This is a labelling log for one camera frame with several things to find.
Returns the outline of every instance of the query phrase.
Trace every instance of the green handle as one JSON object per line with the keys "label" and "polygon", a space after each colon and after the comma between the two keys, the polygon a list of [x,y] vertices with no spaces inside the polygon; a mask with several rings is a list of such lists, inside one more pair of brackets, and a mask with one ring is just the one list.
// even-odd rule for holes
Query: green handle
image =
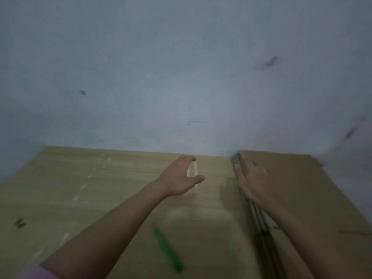
{"label": "green handle", "polygon": [[181,260],[178,258],[176,252],[172,249],[163,234],[160,232],[159,228],[155,228],[154,235],[158,240],[161,251],[167,256],[167,258],[169,258],[170,262],[172,263],[174,271],[178,273],[182,272],[183,265]]}

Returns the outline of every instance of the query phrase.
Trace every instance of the wooden board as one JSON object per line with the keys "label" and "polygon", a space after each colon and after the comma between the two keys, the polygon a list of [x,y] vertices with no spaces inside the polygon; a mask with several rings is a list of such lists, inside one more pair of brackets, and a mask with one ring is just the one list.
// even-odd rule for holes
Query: wooden board
{"label": "wooden board", "polygon": [[[315,159],[309,155],[257,151],[241,154],[270,170],[272,189],[298,217],[329,239],[354,264],[372,273],[371,227]],[[265,219],[287,277],[313,278],[285,234],[267,215]]]}
{"label": "wooden board", "polygon": [[[14,278],[154,180],[178,155],[47,147],[0,186],[0,277]],[[197,157],[206,180],[160,204],[109,278],[260,278],[230,159]],[[14,223],[26,223],[17,228]],[[156,223],[185,265],[175,274]]]}

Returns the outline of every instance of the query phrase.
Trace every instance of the pink sleeve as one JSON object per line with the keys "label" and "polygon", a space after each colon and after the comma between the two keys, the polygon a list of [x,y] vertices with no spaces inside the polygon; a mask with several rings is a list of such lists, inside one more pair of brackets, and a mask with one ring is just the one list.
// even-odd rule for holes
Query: pink sleeve
{"label": "pink sleeve", "polygon": [[18,279],[58,279],[58,277],[42,267],[34,266],[23,271]]}

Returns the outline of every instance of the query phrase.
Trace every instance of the forearm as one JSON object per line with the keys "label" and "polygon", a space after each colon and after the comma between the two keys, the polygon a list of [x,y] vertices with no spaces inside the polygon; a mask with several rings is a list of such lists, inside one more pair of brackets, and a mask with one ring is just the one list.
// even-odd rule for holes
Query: forearm
{"label": "forearm", "polygon": [[284,204],[271,202],[262,208],[286,234],[316,279],[367,278],[330,241],[292,214]]}
{"label": "forearm", "polygon": [[105,278],[144,220],[165,198],[153,182],[89,226],[41,266],[62,279]]}

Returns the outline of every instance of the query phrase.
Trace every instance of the left hand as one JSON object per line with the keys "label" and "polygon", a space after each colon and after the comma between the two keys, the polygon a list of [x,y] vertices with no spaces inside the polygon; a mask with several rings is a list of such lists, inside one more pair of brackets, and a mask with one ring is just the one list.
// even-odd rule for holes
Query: left hand
{"label": "left hand", "polygon": [[203,175],[187,176],[189,165],[195,160],[196,157],[193,155],[182,155],[160,174],[156,183],[164,189],[166,196],[181,195],[204,181],[205,177]]}

